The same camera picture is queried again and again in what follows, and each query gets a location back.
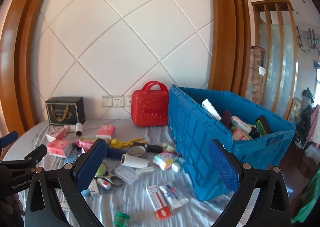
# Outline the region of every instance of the red suitcase handle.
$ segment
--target red suitcase handle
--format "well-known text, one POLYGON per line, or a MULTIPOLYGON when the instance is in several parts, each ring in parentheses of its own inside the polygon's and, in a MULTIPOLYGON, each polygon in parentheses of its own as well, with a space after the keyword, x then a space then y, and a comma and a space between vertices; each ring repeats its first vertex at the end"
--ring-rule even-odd
POLYGON ((169 93, 166 85, 164 85, 163 83, 161 83, 159 81, 155 81, 155 80, 149 81, 148 83, 146 83, 142 89, 144 90, 145 93, 148 93, 148 92, 150 92, 151 87, 153 87, 154 85, 159 85, 161 91, 163 91, 164 93, 169 93))

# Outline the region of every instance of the yellow toy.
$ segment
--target yellow toy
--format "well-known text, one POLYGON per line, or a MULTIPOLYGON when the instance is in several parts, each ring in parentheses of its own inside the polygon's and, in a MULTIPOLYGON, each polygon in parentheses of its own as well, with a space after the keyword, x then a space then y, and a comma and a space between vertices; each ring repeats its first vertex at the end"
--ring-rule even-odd
POLYGON ((113 148, 121 149, 121 148, 125 148, 127 146, 130 146, 130 145, 133 145, 133 143, 137 142, 137 141, 139 141, 139 143, 142 143, 142 144, 148 143, 148 141, 140 141, 140 140, 144 140, 144 137, 135 138, 135 139, 130 140, 128 142, 120 142, 118 139, 115 138, 110 142, 109 146, 113 147, 113 148))

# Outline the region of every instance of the red suitcase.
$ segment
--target red suitcase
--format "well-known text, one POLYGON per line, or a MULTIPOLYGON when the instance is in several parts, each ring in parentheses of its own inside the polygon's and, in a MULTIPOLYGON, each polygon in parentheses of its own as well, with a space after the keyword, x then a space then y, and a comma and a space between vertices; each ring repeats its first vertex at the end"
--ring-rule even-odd
POLYGON ((169 92, 158 81, 149 81, 132 94, 131 118, 138 127, 166 126, 168 124, 169 92), (160 90, 151 90, 159 85, 160 90))

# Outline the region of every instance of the white packet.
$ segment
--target white packet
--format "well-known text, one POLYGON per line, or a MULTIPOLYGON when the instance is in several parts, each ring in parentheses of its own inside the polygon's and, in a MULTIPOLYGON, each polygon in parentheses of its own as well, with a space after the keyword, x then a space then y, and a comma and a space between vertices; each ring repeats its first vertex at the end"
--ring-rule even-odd
POLYGON ((183 193, 180 192, 180 190, 173 182, 161 185, 159 186, 159 188, 163 192, 172 210, 183 206, 189 201, 189 199, 185 197, 183 193))

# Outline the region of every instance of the gold ribbon handle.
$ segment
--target gold ribbon handle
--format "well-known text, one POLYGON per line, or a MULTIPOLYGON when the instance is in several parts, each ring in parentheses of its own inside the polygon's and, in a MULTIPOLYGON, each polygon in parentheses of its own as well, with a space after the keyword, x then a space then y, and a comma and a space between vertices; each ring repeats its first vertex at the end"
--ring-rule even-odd
POLYGON ((57 120, 58 122, 65 120, 68 115, 68 112, 69 112, 69 105, 66 106, 63 117, 61 119, 57 118, 56 114, 54 113, 54 107, 53 107, 53 105, 51 105, 51 114, 55 118, 55 120, 57 120))

